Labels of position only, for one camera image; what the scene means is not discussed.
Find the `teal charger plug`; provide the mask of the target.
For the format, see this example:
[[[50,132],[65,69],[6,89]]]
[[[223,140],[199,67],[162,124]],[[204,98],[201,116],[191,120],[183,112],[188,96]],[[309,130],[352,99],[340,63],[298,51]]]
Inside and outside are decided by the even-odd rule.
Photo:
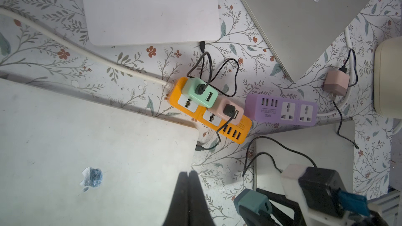
[[[243,219],[256,216],[270,218],[273,211],[269,198],[252,189],[244,189],[233,203]]]

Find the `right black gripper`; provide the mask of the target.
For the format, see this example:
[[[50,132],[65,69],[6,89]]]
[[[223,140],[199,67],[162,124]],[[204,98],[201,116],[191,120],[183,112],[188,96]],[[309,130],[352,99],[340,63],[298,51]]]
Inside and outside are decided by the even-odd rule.
[[[283,226],[400,226],[401,193],[368,200],[350,193],[339,173],[332,169],[289,165],[280,175],[285,195],[257,188],[270,202],[290,208],[293,219],[272,205],[272,215]],[[268,213],[240,208],[247,226],[278,226]]]

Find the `pink charger plug purple strip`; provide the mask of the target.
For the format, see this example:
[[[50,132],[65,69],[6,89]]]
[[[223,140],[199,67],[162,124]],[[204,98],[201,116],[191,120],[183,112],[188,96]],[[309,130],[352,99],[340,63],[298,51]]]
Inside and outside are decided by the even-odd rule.
[[[329,71],[323,84],[323,90],[329,94],[345,96],[349,86],[350,76],[341,70]]]

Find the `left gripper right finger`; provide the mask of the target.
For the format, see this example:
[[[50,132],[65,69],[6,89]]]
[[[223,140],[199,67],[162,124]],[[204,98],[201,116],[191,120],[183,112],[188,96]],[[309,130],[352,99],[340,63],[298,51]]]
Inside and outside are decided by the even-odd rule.
[[[198,173],[191,171],[188,176],[188,225],[214,226]]]

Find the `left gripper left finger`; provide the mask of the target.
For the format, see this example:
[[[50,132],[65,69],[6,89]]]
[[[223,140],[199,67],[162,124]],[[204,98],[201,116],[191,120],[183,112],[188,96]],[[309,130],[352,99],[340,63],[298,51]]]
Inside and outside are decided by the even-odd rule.
[[[188,226],[188,174],[181,172],[163,226]]]

